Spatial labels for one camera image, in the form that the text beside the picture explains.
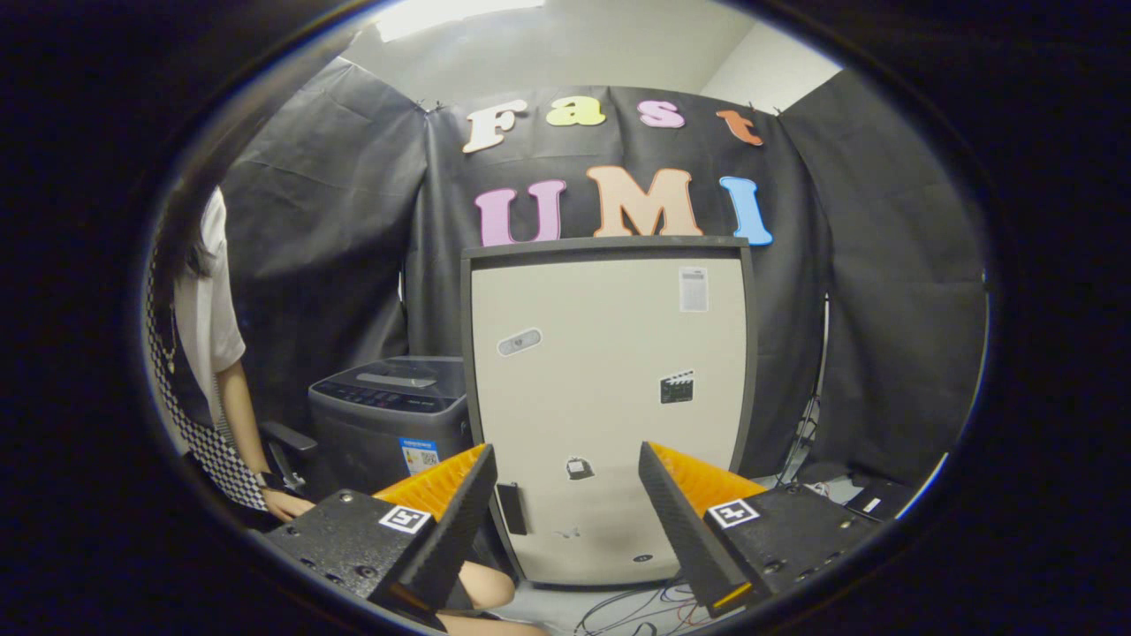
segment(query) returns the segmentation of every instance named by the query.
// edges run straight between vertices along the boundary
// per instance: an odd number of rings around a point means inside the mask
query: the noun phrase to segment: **white wall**
[[[840,66],[758,22],[699,93],[777,114],[824,84]]]
[[[343,57],[428,109],[546,86],[696,94],[753,25],[708,0],[546,0],[392,42],[369,28]]]

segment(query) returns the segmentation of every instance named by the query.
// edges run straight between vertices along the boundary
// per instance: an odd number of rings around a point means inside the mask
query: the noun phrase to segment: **white t-shirt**
[[[208,207],[200,220],[200,233],[205,249],[211,255],[207,259],[207,278],[196,278],[182,274],[173,287],[173,316],[176,320],[179,346],[184,349],[192,376],[200,390],[208,398],[208,412],[213,424],[221,418],[219,395],[213,384],[217,371],[235,364],[244,352],[243,337],[235,321],[232,306],[232,286],[227,274],[227,239],[224,221],[227,210],[219,189],[208,199]],[[170,435],[176,449],[188,453],[188,444],[170,427]]]

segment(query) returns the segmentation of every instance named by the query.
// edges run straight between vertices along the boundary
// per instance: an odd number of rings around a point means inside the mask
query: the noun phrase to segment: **wristwatch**
[[[259,488],[269,488],[270,490],[286,490],[286,484],[283,483],[283,479],[275,473],[256,473],[256,483]]]

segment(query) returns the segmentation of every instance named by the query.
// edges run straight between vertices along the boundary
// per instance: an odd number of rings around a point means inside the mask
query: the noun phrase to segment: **control panel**
[[[456,403],[455,399],[443,397],[408,395],[331,381],[314,385],[314,390],[329,397],[336,397],[363,406],[411,413],[439,413]]]

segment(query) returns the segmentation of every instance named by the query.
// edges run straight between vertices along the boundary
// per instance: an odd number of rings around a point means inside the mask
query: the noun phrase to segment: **hand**
[[[300,499],[278,490],[265,489],[264,501],[267,504],[267,510],[284,522],[292,521],[294,517],[314,507],[313,504],[305,499]]]

